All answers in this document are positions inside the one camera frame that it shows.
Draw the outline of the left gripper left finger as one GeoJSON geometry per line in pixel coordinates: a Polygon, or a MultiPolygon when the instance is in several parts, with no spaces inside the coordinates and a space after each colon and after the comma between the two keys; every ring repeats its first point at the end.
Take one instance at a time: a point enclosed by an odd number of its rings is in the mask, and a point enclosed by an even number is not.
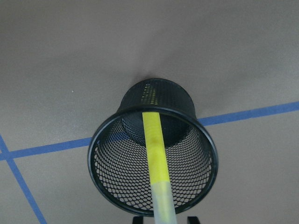
{"type": "Polygon", "coordinates": [[[142,216],[134,216],[132,220],[132,224],[143,224],[142,216]]]}

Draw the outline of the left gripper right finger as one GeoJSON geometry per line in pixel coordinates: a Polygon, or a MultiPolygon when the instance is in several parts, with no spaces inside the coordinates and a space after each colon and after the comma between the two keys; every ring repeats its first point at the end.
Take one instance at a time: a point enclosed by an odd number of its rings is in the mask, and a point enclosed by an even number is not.
{"type": "Polygon", "coordinates": [[[187,224],[200,224],[200,221],[197,216],[188,216],[187,224]]]}

